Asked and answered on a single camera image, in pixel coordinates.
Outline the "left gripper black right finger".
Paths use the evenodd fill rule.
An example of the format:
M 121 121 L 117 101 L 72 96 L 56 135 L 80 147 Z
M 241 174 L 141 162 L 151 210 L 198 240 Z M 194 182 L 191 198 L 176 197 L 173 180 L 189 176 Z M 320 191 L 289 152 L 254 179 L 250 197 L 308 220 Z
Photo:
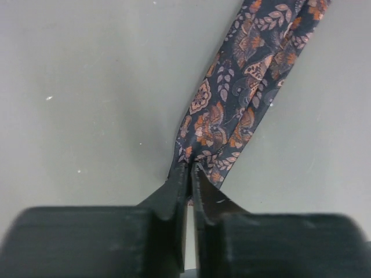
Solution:
M 342 214 L 253 214 L 196 163 L 191 170 L 199 277 L 369 277 L 370 247 Z

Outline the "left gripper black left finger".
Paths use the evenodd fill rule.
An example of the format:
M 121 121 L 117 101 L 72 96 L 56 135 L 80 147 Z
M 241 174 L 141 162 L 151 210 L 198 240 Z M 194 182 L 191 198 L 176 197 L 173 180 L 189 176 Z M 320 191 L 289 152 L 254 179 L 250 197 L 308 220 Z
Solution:
M 31 207 L 1 244 L 2 277 L 179 277 L 187 165 L 135 206 Z

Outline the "dark purple patterned tie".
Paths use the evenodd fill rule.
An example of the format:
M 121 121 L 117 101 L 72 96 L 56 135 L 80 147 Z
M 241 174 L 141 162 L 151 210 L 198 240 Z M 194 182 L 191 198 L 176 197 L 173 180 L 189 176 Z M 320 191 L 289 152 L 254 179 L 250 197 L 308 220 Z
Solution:
M 221 187 L 313 35 L 329 1 L 243 1 L 178 130 L 173 165 Z

